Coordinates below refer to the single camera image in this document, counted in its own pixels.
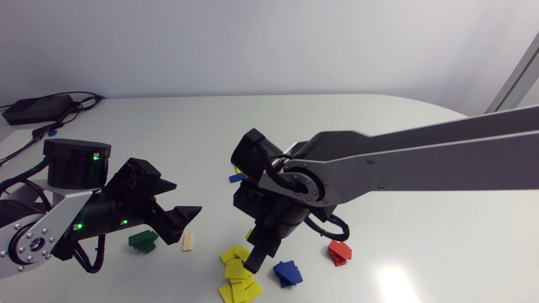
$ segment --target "blue block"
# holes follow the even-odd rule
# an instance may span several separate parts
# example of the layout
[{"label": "blue block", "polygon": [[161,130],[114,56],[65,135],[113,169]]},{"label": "blue block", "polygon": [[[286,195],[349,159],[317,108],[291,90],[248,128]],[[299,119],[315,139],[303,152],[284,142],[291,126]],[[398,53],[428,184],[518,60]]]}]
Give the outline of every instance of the blue block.
[{"label": "blue block", "polygon": [[303,281],[301,273],[298,270],[298,267],[294,264],[294,261],[280,262],[279,264],[273,267],[275,270],[275,275],[281,280],[281,287],[287,287],[290,285],[296,285],[299,282]]},{"label": "blue block", "polygon": [[245,179],[244,174],[237,174],[229,177],[230,183],[238,182]]}]

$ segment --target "black cylindrical motor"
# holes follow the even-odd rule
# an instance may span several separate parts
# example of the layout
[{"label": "black cylindrical motor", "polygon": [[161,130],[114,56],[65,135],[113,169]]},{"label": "black cylindrical motor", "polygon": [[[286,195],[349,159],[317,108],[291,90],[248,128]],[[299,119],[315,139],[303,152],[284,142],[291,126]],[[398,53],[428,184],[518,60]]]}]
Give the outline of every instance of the black cylindrical motor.
[{"label": "black cylindrical motor", "polygon": [[93,189],[107,181],[110,145],[98,142],[49,139],[43,154],[51,161],[47,184],[65,189]]}]

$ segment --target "wooden block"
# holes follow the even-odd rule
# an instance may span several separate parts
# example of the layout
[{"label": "wooden block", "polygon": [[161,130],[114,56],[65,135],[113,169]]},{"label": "wooden block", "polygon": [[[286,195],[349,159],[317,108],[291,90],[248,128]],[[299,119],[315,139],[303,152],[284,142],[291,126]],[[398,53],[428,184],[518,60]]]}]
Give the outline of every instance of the wooden block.
[{"label": "wooden block", "polygon": [[186,233],[183,235],[182,251],[191,251],[193,249],[193,241],[195,240],[194,233]]}]

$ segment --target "stack of blocks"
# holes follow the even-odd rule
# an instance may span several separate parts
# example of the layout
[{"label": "stack of blocks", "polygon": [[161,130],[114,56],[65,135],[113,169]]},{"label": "stack of blocks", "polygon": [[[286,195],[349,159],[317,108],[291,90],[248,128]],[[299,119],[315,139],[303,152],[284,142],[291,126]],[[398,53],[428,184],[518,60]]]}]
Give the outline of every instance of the stack of blocks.
[{"label": "stack of blocks", "polygon": [[294,264],[294,261],[279,262],[273,267],[275,275],[281,282],[281,288],[288,287],[290,285],[296,285],[299,282],[303,282],[301,273],[298,267]]},{"label": "stack of blocks", "polygon": [[132,246],[134,249],[138,249],[139,251],[148,253],[154,250],[154,241],[158,237],[159,236],[153,231],[143,231],[129,237],[129,246]]},{"label": "stack of blocks", "polygon": [[221,260],[226,264],[225,278],[230,283],[219,288],[219,293],[226,303],[250,303],[262,293],[262,288],[254,280],[253,274],[243,267],[249,251],[236,245],[221,254]]},{"label": "stack of blocks", "polygon": [[331,240],[328,245],[329,255],[335,262],[335,266],[346,264],[346,259],[352,260],[352,249],[344,242]]}]

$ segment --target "white table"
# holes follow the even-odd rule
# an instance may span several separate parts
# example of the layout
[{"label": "white table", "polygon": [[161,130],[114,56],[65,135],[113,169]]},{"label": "white table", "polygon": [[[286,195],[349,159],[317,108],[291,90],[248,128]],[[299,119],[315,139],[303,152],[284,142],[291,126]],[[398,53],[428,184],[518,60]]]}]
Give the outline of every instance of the white table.
[{"label": "white table", "polygon": [[[57,137],[111,144],[109,176],[138,157],[177,183],[158,202],[165,209],[203,206],[186,229],[195,233],[194,250],[157,240],[153,252],[138,253],[127,238],[148,227],[137,226],[107,235],[99,273],[53,258],[1,280],[0,302],[221,302],[217,289],[227,280],[219,255],[233,245],[252,248],[244,237],[254,220],[232,206],[239,183],[227,179],[232,151],[249,129],[285,149],[322,130],[375,135],[463,117],[382,95],[105,100]],[[39,162],[42,146],[0,168],[0,180]],[[34,178],[45,177],[43,171]],[[366,194],[335,211],[350,225],[352,260],[335,267],[329,240],[302,224],[255,275],[264,292],[254,302],[537,302],[538,197],[537,191]],[[93,261],[96,239],[82,244]],[[295,261],[302,283],[280,288],[272,267],[281,260]]]}]

